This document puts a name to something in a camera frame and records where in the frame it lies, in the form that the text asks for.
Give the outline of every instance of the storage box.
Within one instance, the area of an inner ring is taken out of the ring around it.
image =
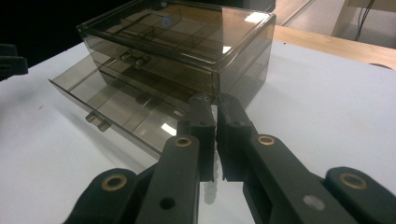
[[[90,112],[161,154],[198,92],[248,105],[266,77],[275,15],[176,1],[133,1],[78,27],[91,55],[52,80]]]

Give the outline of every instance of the black object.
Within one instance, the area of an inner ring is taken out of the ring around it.
[[[27,61],[18,56],[15,45],[0,44],[0,81],[28,73]]]
[[[66,223],[197,223],[199,180],[213,172],[205,168],[214,137],[206,97],[191,98],[196,112],[178,124],[155,166],[137,176],[120,169],[97,176]],[[224,178],[244,182],[256,223],[396,223],[395,196],[370,176],[346,167],[324,180],[312,175],[279,139],[257,134],[231,95],[220,96],[217,128]]]

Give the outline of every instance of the black cable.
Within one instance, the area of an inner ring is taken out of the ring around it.
[[[370,0],[369,5],[367,6],[366,10],[364,11],[361,22],[358,21],[358,33],[355,36],[355,41],[358,41],[359,38],[361,37],[361,28],[363,28],[363,24],[366,21],[367,15],[369,14],[369,11],[370,11],[371,7],[373,6],[374,1],[375,0]]]

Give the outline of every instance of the smoky acrylic drawer organizer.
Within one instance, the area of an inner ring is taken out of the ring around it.
[[[198,92],[218,103],[230,93],[248,105],[266,77],[276,16],[176,1],[133,1],[82,23],[90,55],[52,84],[159,157]]]

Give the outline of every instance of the transparent box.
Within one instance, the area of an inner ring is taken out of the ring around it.
[[[266,78],[276,16],[177,1],[133,1],[82,23],[91,55],[51,82],[90,114],[160,155],[198,92],[247,106]]]

